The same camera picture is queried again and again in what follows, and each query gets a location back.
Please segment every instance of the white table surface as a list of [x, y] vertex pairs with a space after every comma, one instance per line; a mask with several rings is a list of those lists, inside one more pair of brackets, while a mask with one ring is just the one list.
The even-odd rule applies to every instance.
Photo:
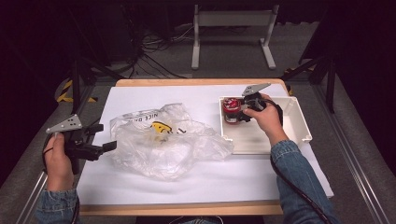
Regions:
[[[93, 145], [110, 140], [109, 121], [139, 110], [183, 103], [192, 119], [220, 133], [219, 98], [238, 96], [246, 85], [113, 87], [108, 95]], [[270, 96], [287, 96], [280, 84], [262, 90]], [[313, 166], [328, 197], [332, 189], [309, 144], [300, 150]], [[115, 168], [111, 158], [87, 161], [78, 181], [82, 205], [224, 203], [278, 200], [276, 174], [265, 155], [232, 155], [225, 161], [199, 161], [179, 180], [164, 182]]]

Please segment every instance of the plastic bag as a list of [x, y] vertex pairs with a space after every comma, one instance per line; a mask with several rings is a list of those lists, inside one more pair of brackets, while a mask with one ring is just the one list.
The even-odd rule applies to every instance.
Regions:
[[110, 121], [117, 149], [115, 166], [143, 175], [175, 180], [198, 160], [224, 160], [233, 143], [208, 125], [194, 121], [183, 104], [125, 114]]

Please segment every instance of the denim sleeve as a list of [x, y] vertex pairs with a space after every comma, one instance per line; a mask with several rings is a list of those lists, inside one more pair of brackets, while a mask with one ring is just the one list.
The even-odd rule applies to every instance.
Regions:
[[70, 224], [76, 209], [77, 200], [76, 189], [67, 191], [43, 190], [35, 210], [35, 217], [38, 223]]
[[[275, 144], [271, 149], [271, 156], [280, 173], [311, 198], [332, 224], [340, 223], [312, 166], [294, 142], [287, 140]], [[282, 178], [278, 176], [276, 183], [284, 213], [284, 223], [322, 223], [314, 209]]]

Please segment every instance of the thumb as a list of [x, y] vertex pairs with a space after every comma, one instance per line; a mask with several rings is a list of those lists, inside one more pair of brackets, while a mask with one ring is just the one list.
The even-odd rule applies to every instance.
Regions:
[[62, 157], [64, 156], [64, 135], [57, 133], [55, 141], [53, 142], [53, 154], [52, 156]]

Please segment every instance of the red object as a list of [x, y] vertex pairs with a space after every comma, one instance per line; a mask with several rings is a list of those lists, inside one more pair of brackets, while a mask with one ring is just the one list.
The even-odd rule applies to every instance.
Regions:
[[241, 102], [236, 98], [226, 98], [222, 103], [224, 120], [227, 123], [236, 124], [238, 112], [241, 110]]

